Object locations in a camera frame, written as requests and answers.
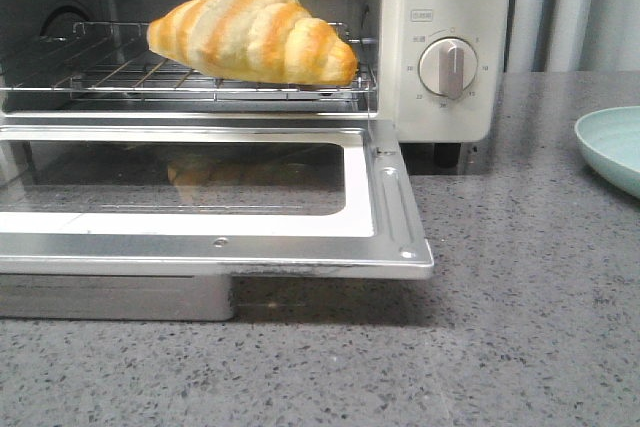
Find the temperature knob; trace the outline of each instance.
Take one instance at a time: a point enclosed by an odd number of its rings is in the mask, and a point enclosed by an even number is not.
[[[420,57],[418,74],[431,92],[455,100],[471,84],[478,68],[473,48],[458,38],[435,41]]]

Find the light blue plate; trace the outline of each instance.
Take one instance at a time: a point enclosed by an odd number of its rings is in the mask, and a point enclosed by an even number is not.
[[[640,106],[592,112],[576,122],[575,132],[587,163],[640,198]]]

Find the bread roll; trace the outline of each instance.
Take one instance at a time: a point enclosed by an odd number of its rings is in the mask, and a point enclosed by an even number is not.
[[[358,63],[298,0],[190,0],[153,21],[147,41],[205,75],[253,82],[346,85]]]

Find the oven rack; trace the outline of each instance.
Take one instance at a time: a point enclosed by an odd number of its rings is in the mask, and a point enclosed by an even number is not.
[[[76,22],[64,37],[42,36],[0,58],[0,91],[68,93],[76,100],[345,102],[376,90],[367,62],[375,39],[352,39],[332,23],[359,59],[350,85],[263,84],[205,76],[148,49],[143,22]]]

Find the gray speckled countertop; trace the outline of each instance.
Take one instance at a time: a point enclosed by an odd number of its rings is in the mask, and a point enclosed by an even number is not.
[[[412,176],[427,282],[242,279],[225,323],[1,320],[0,424],[640,425],[640,202],[572,131],[637,104],[638,73],[506,76],[464,175]]]

